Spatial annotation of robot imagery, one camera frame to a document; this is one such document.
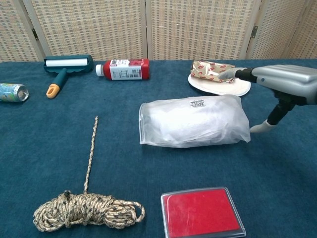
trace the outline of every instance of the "food wrapper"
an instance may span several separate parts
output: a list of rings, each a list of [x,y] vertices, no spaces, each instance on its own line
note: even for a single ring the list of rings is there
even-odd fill
[[[234,68],[234,65],[215,63],[203,60],[195,60],[190,70],[191,76],[206,79],[219,83],[232,83],[234,78],[218,79],[218,74],[225,72],[228,69]]]

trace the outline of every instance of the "red ink pad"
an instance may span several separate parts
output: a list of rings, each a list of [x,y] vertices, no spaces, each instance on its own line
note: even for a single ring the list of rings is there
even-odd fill
[[[166,238],[238,238],[246,231],[226,187],[161,196]]]

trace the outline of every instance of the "table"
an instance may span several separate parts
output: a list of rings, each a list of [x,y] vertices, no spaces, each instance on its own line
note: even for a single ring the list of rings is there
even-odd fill
[[[216,61],[317,67],[317,59]],[[148,81],[77,74],[52,100],[45,93],[54,75],[42,62],[0,63],[1,82],[22,83],[30,92],[24,103],[0,103],[0,237],[163,238],[160,196],[215,186],[229,189],[248,238],[316,237],[316,106],[296,106],[273,131],[252,134],[249,143],[188,149],[139,144],[142,103],[209,95],[188,84],[191,63],[151,61]],[[250,126],[277,104],[256,84],[241,99]],[[66,189],[83,192],[96,115],[89,192],[140,202],[146,218],[124,230],[89,225],[41,233],[32,223],[41,204]]]

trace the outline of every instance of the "wicker panel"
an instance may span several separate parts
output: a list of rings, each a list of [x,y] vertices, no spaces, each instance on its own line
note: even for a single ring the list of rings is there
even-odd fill
[[[313,1],[308,14],[302,19],[303,24],[298,33],[289,57],[317,58],[317,1]]]
[[[254,2],[152,0],[153,58],[237,59]]]
[[[294,34],[304,6],[304,0],[270,0],[257,32],[251,58],[281,58]]]
[[[139,0],[32,0],[53,55],[142,57]]]
[[[0,61],[38,61],[12,0],[0,0]]]

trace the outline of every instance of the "camouflage rope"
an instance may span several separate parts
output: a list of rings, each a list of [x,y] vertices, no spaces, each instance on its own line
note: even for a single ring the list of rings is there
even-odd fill
[[[97,124],[98,116],[95,118],[84,193],[75,195],[66,190],[57,198],[41,205],[33,216],[33,223],[38,230],[53,232],[63,226],[69,228],[76,224],[105,224],[110,228],[123,229],[143,220],[145,209],[138,202],[116,200],[112,196],[88,193]],[[139,217],[136,215],[135,207],[141,210]]]

